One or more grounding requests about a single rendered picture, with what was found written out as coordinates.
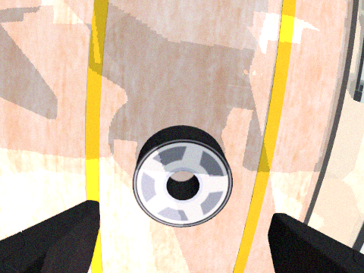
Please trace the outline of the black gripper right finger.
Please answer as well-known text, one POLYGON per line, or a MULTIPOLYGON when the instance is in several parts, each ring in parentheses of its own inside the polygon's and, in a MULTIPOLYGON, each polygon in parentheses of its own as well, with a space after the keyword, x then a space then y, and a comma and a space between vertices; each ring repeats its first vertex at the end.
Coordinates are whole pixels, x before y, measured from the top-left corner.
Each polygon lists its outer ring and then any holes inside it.
POLYGON ((273 213, 267 238, 275 273, 364 273, 364 254, 287 213, 273 213))

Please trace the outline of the black tyre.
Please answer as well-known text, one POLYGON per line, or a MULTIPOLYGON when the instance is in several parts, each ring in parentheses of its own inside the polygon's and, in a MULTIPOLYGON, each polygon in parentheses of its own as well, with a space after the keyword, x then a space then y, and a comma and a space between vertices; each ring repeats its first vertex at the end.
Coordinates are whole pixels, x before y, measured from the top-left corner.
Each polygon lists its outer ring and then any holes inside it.
POLYGON ((133 173, 133 196, 154 221, 191 228, 215 218, 233 191, 233 174, 218 141, 196 127, 167 127, 143 144, 133 173), (170 176, 194 173, 186 181, 170 176))

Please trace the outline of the yellow rectangular outline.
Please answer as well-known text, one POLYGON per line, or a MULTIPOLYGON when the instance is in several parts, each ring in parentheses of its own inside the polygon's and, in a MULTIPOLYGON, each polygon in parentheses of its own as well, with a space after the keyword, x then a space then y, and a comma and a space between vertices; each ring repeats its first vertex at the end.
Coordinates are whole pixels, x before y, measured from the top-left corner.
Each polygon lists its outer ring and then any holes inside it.
MULTIPOLYGON (((264 142, 258 166, 255 188, 252 193, 249 212, 246 217, 246 227, 240 240, 239 254, 234 264, 233 273, 243 273, 246 267, 249 251, 252 248, 255 229, 262 208, 266 185, 275 152, 275 143, 282 115, 282 105, 285 97, 288 65, 294 28, 295 4, 297 0, 282 1, 282 15, 279 30, 277 58, 273 76, 271 101, 266 121, 264 142)), ((99 202, 99 138, 100 138, 100 98, 102 84, 102 60, 104 58, 105 25, 107 22, 108 0, 94 0, 89 73, 87 77, 87 107, 86 107, 86 191, 87 200, 99 202)), ((101 237, 98 231, 97 243, 91 263, 92 273, 103 273, 101 260, 101 237)))

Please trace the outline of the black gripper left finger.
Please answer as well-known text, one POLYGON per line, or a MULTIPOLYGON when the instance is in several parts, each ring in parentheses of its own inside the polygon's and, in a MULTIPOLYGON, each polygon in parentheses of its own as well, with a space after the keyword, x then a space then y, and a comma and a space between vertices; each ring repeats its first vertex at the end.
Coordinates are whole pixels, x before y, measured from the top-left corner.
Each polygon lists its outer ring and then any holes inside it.
POLYGON ((85 200, 0 240, 0 273, 88 273, 100 204, 85 200))

